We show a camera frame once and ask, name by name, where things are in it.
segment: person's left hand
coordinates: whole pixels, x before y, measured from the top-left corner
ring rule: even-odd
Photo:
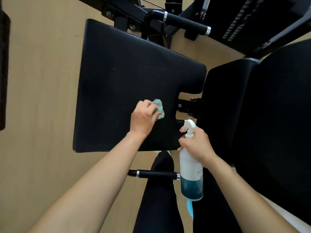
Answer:
[[[139,101],[131,116],[130,133],[146,138],[151,132],[161,111],[153,113],[159,107],[149,100]]]

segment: white spray head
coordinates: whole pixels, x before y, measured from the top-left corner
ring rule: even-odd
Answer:
[[[185,120],[184,128],[181,132],[185,132],[188,130],[188,134],[191,135],[193,134],[193,130],[195,129],[195,127],[196,125],[191,119]]]

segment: cable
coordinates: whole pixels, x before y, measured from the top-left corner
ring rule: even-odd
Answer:
[[[156,4],[153,4],[152,2],[149,2],[149,1],[147,1],[147,0],[143,0],[143,1],[145,1],[145,2],[147,2],[147,3],[149,3],[149,4],[152,4],[152,5],[154,5],[154,6],[160,7],[161,9],[164,9],[164,10],[165,10],[165,8],[163,8],[163,7],[161,7],[161,6],[158,6],[158,5],[156,5]]]

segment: black handle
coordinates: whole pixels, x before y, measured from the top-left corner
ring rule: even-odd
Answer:
[[[155,170],[129,170],[128,176],[138,178],[170,178],[172,180],[180,180],[178,172],[155,171]]]
[[[192,20],[185,19],[177,15],[170,14],[167,11],[162,12],[162,11],[153,10],[153,11],[149,11],[144,18],[144,22],[142,24],[142,38],[143,39],[147,39],[150,22],[153,19],[166,22],[169,25],[172,25],[172,26],[184,29],[184,30],[195,31],[199,33],[200,35],[209,35],[209,33],[211,32],[211,27],[209,26],[194,22]]]

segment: bottle neck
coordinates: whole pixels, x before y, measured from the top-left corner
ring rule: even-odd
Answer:
[[[192,137],[193,137],[193,134],[187,133],[187,134],[185,135],[186,140],[191,140]]]

